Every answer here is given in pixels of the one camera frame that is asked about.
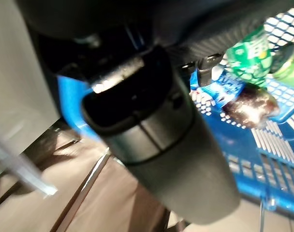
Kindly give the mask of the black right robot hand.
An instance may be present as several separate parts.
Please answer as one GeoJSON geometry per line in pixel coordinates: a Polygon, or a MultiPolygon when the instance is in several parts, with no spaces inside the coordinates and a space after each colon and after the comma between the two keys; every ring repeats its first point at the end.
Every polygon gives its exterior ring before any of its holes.
{"type": "Polygon", "coordinates": [[[93,90],[86,123],[164,206],[195,224],[231,214],[229,165],[182,80],[294,0],[19,0],[38,52],[58,78],[93,90]],[[97,84],[103,90],[94,91],[97,84]]]}

